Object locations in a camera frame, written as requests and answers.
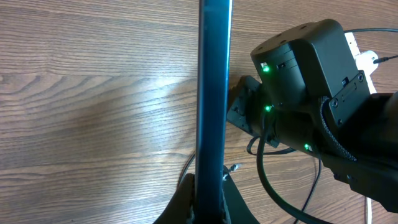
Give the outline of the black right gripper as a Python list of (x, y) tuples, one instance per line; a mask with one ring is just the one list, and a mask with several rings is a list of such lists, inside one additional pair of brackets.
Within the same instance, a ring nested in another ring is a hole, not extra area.
[(277, 148), (275, 124), (278, 111), (264, 85), (250, 76), (240, 78), (228, 91), (227, 121), (252, 137), (266, 135), (266, 144)]

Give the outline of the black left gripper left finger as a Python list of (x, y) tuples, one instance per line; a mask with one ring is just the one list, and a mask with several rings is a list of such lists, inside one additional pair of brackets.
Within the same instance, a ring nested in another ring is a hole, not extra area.
[(165, 210), (154, 224), (188, 224), (193, 223), (193, 201), (195, 194), (195, 176), (187, 174)]

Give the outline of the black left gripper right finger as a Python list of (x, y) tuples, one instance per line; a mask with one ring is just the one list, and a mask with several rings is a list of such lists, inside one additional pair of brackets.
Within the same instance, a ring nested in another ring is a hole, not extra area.
[(231, 172), (232, 168), (223, 167), (224, 223), (259, 224), (233, 182)]

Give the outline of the blue Samsung Galaxy smartphone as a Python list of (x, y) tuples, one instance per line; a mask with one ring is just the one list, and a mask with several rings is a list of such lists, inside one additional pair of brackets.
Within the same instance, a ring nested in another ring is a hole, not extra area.
[(233, 1), (199, 3), (195, 223), (223, 220), (223, 160)]

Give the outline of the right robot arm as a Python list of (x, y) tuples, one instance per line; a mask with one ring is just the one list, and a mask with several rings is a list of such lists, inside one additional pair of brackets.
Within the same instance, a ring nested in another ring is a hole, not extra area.
[(397, 211), (397, 116), (371, 93), (342, 26), (332, 19), (277, 34), (251, 52), (258, 78), (228, 93), (227, 120), (277, 147), (319, 157), (335, 179)]

